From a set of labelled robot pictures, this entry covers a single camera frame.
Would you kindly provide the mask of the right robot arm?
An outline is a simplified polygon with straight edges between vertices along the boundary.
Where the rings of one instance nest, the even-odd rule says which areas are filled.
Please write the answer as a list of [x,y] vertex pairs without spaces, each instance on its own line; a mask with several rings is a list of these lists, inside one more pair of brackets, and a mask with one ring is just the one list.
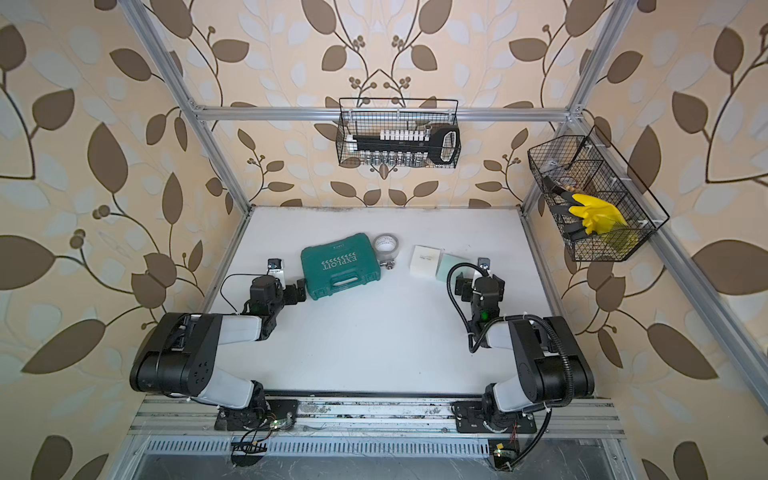
[[446,289],[472,354],[481,349],[513,354],[513,377],[489,384],[483,394],[486,417],[565,407],[593,395],[594,374],[563,317],[504,315],[505,282],[480,268],[471,278],[450,273]]

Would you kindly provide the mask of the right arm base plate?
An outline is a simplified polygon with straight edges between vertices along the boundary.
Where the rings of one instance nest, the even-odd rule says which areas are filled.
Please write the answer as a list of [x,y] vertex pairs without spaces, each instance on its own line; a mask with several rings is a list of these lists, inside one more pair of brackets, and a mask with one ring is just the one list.
[[451,404],[456,430],[462,434],[534,434],[537,425],[532,416],[521,412],[501,412],[481,401],[457,401]]

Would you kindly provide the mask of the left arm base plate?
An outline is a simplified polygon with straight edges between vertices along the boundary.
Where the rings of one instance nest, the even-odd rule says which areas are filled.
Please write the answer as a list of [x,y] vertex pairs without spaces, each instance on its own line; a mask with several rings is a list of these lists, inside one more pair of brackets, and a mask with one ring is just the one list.
[[297,400],[265,400],[256,406],[236,410],[220,407],[214,423],[216,431],[289,430],[297,419]]

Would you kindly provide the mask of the mint green jewelry box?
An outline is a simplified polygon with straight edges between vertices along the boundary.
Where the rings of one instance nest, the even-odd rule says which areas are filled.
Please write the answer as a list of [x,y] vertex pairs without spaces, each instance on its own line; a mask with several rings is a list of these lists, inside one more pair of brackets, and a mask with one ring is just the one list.
[[[448,278],[449,271],[455,265],[460,263],[468,263],[468,262],[469,260],[464,257],[460,257],[460,256],[448,254],[448,253],[441,254],[441,257],[438,263],[438,268],[435,274],[435,279],[437,281],[444,283]],[[454,274],[457,274],[457,275],[461,274],[465,277],[471,276],[471,269],[469,267],[460,267],[454,272]]]

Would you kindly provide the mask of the cream jewelry box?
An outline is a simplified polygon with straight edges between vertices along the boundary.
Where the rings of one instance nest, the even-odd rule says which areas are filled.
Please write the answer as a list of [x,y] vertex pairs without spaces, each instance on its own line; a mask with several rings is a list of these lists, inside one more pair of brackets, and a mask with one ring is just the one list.
[[416,245],[409,264],[411,275],[419,278],[436,276],[442,251],[437,248]]

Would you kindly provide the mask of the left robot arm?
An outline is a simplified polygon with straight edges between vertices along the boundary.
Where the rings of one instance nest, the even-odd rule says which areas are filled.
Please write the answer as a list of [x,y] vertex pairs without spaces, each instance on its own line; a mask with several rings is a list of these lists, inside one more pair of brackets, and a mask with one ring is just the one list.
[[283,285],[278,277],[252,280],[240,314],[169,312],[139,349],[129,375],[136,392],[189,398],[231,410],[261,408],[260,384],[216,366],[218,348],[265,341],[279,313],[307,299],[306,281]]

